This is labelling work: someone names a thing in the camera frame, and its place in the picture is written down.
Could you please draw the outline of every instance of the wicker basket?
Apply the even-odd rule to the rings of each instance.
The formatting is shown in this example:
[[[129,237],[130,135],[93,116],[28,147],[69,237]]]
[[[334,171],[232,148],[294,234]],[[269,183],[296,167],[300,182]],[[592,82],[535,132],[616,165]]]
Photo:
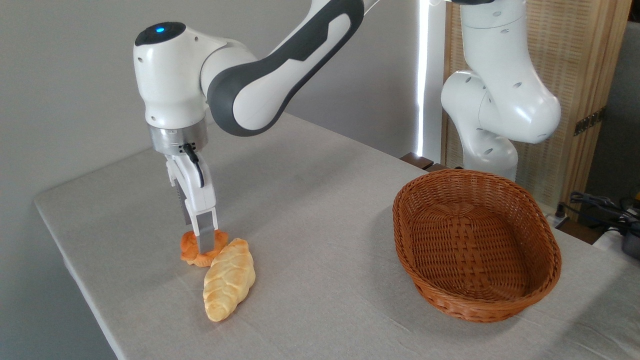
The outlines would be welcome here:
[[[440,170],[418,177],[393,206],[396,251],[418,292],[472,322],[507,319],[547,295],[560,249],[535,200],[503,177]]]

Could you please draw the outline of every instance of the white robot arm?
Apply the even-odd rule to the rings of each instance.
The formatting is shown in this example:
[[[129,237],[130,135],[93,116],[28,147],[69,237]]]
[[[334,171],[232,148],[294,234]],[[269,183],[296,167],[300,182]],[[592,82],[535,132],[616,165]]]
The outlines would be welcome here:
[[[454,0],[461,4],[492,1]],[[303,22],[261,60],[235,40],[209,37],[180,22],[156,24],[138,35],[134,68],[145,101],[145,119],[154,149],[166,156],[170,181],[178,188],[185,220],[193,225],[200,253],[213,249],[213,231],[218,228],[211,174],[199,153],[207,144],[206,108],[211,109],[217,125],[233,135],[266,131],[293,95],[351,38],[377,2],[312,0]],[[479,66],[483,61],[493,58],[478,55]],[[478,71],[483,79],[495,75],[492,70]],[[502,98],[498,92],[492,96]],[[489,114],[497,111],[488,109]],[[489,130],[505,125],[498,119],[493,127],[484,126]]]
[[[527,48],[525,0],[461,6],[465,59],[473,71],[451,75],[442,106],[452,118],[464,168],[515,180],[509,140],[540,143],[560,121],[560,103],[540,81]]]

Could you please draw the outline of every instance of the woven panel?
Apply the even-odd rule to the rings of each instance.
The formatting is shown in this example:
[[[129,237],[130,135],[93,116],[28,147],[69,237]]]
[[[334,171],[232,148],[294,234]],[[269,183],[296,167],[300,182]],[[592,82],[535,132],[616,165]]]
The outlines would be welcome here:
[[[574,143],[573,129],[577,121],[606,103],[612,76],[608,70],[615,64],[620,50],[615,45],[619,43],[618,36],[621,38],[620,31],[611,25],[616,20],[620,21],[627,4],[630,0],[527,2],[531,60],[542,82],[559,98],[562,107],[560,125],[547,141],[536,145],[514,142],[519,158],[516,182],[543,204],[555,206],[563,188],[574,186],[568,185],[565,179],[570,151],[578,154],[583,147],[591,146],[584,141]],[[468,65],[463,54],[460,6],[449,5],[447,16],[450,24],[447,29],[449,61],[445,64],[445,73],[448,76],[457,70],[468,69]],[[462,166],[460,139],[448,117],[444,127],[445,164],[448,167]],[[589,141],[595,144],[596,139],[597,135],[591,136]],[[587,158],[583,156],[576,160],[581,165],[577,165],[576,172],[584,171],[588,165],[585,162],[590,162]]]

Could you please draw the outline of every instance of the black cable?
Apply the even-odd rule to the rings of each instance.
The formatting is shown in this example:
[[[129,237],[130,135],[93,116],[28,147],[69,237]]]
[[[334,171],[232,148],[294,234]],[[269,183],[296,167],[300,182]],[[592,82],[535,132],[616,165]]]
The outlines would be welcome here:
[[[637,228],[636,227],[629,226],[629,225],[627,225],[626,222],[625,223],[620,223],[620,222],[611,222],[611,221],[608,221],[608,220],[602,220],[600,218],[594,217],[593,215],[589,215],[589,214],[584,213],[584,212],[582,212],[582,211],[580,211],[578,209],[572,208],[571,206],[567,205],[564,202],[561,202],[560,204],[562,204],[562,206],[564,206],[565,209],[569,209],[569,210],[571,210],[572,212],[574,212],[574,213],[576,213],[578,215],[582,215],[582,216],[590,219],[591,221],[599,222],[601,224],[608,225],[609,227],[615,227],[615,228],[620,229],[620,230],[631,231],[633,234],[636,234],[636,232],[637,232]]]
[[[191,147],[190,143],[186,143],[181,147],[182,150],[184,150],[184,153],[187,154],[187,156],[189,156],[189,160],[191,160],[191,162],[196,165],[196,169],[198,169],[198,175],[200,176],[200,188],[204,187],[204,175],[202,174],[202,169],[200,168],[200,164],[198,164],[198,162],[200,161],[200,159],[198,159],[198,155],[196,154],[196,152],[194,151],[194,148]]]
[[[594,196],[588,193],[581,193],[581,192],[572,192],[570,195],[570,202],[572,204],[576,204],[576,203],[588,204],[591,207],[596,207],[599,210],[612,214],[616,217],[621,217],[623,215],[626,215],[628,217],[632,217],[637,220],[640,220],[640,217],[638,215],[617,207],[613,203],[613,201],[611,201],[608,197]]]

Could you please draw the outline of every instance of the gray tablecloth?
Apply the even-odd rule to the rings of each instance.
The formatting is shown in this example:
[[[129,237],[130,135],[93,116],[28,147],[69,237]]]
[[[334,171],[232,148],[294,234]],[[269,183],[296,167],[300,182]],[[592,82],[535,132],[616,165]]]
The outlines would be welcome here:
[[[220,227],[257,279],[221,323],[206,269],[153,150],[49,190],[36,205],[120,359],[640,359],[640,270],[564,233],[556,288],[503,322],[444,315],[400,265],[391,205],[423,171],[290,115],[204,149]]]

